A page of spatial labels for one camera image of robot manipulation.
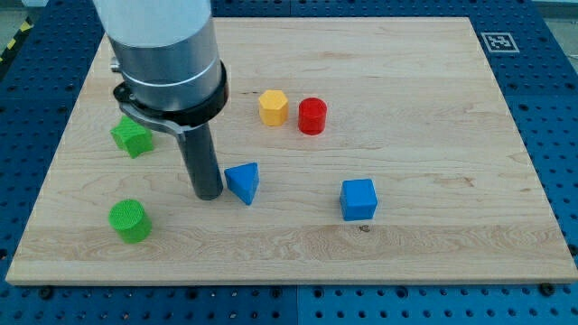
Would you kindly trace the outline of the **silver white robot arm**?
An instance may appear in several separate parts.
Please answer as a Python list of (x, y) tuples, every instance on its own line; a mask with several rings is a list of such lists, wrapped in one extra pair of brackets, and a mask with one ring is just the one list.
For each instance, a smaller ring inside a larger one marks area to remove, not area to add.
[(132, 120), (171, 135), (208, 131), (225, 106), (209, 0), (94, 0), (124, 80), (114, 96)]

